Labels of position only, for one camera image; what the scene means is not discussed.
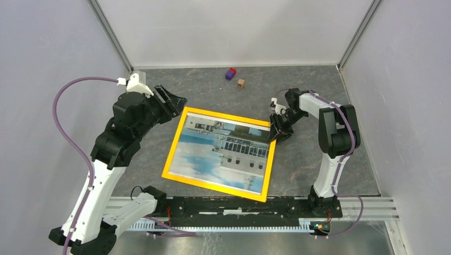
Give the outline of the yellow wooden picture frame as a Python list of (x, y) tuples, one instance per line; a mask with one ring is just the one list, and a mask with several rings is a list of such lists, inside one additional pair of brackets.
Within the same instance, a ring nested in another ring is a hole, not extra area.
[(269, 130), (268, 121), (186, 107), (162, 177), (265, 202), (275, 153)]

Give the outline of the building and sky photo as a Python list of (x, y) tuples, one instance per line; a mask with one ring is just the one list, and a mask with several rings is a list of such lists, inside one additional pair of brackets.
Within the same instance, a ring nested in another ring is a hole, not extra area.
[(187, 113), (168, 174), (260, 195), (268, 170), (269, 128)]

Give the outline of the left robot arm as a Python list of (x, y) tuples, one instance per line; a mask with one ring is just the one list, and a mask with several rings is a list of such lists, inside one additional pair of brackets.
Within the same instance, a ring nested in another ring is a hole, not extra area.
[(64, 253), (108, 254), (118, 237), (134, 223), (149, 214), (158, 217), (166, 212), (165, 194), (147, 187), (118, 211), (104, 213), (144, 136), (155, 125), (179, 116), (186, 103), (186, 98), (171, 94), (163, 86), (153, 88), (150, 95), (130, 91), (118, 97), (113, 117), (86, 158), (87, 179), (72, 213), (49, 234)]

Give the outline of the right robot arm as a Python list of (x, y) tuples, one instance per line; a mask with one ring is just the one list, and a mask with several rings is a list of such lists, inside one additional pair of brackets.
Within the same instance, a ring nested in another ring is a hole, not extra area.
[(318, 177), (308, 196), (307, 210), (320, 217), (329, 208), (338, 206), (338, 182), (345, 163), (361, 144), (356, 110), (353, 105), (340, 105), (321, 97), (312, 90), (288, 89), (287, 106), (276, 97), (270, 103), (270, 133), (268, 142), (290, 138), (293, 125), (303, 117), (318, 120), (318, 143), (322, 161)]

